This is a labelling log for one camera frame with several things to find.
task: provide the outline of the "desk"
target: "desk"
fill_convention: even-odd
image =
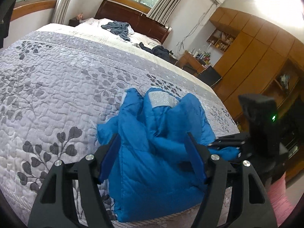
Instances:
[[[187,63],[196,71],[196,73],[193,74],[195,77],[205,70],[205,67],[193,57],[189,51],[184,52],[176,65],[182,69]]]

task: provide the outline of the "cable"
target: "cable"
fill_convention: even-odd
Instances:
[[[184,50],[184,41],[185,41],[188,37],[190,37],[190,36],[197,30],[197,28],[201,25],[201,22],[204,20],[204,18],[205,18],[206,15],[209,13],[210,9],[213,7],[214,4],[215,4],[215,3],[213,3],[213,4],[210,6],[210,8],[209,8],[205,13],[203,13],[203,15],[199,18],[199,22],[194,26],[194,28],[192,28],[192,30],[188,33],[188,35],[187,35],[186,37],[184,37],[183,40],[182,40],[181,42],[178,42],[178,43],[177,43],[177,45],[176,45],[176,46],[178,47],[177,54],[180,55],[180,50],[181,50],[181,48],[183,48],[183,50]]]

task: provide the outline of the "white sparkly patch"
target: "white sparkly patch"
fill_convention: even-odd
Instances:
[[[170,106],[173,108],[178,104],[178,100],[166,92],[154,91],[149,92],[148,95],[152,108],[159,106]]]

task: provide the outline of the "blue gripper pad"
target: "blue gripper pad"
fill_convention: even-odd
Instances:
[[[114,140],[109,146],[109,150],[105,155],[102,163],[100,164],[100,175],[98,180],[103,183],[104,180],[109,178],[110,172],[118,155],[119,149],[121,145],[121,138],[119,134],[116,135]]]
[[[207,179],[204,162],[188,134],[185,136],[184,144],[195,175],[204,183]]]

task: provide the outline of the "wooden headboard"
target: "wooden headboard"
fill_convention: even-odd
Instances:
[[[95,15],[95,19],[97,20],[104,18],[112,21],[128,22],[135,32],[157,39],[162,44],[171,31],[170,27],[165,27],[147,18],[145,14],[137,10],[108,0],[103,0]]]

